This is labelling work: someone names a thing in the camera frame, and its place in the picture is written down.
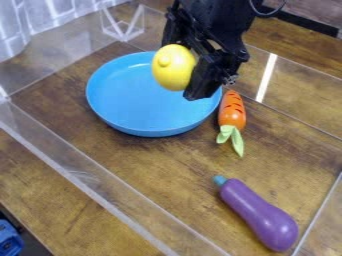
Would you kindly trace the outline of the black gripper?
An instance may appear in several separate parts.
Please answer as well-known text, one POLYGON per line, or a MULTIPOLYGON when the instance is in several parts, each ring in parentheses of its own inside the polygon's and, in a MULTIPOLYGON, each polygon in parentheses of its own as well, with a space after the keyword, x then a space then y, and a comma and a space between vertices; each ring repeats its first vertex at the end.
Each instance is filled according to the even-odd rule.
POLYGON ((241 41, 255 14, 251 0, 173 0, 161 45, 178 44, 199 55, 182 92, 188 101, 209 98, 233 81, 249 55, 241 41))

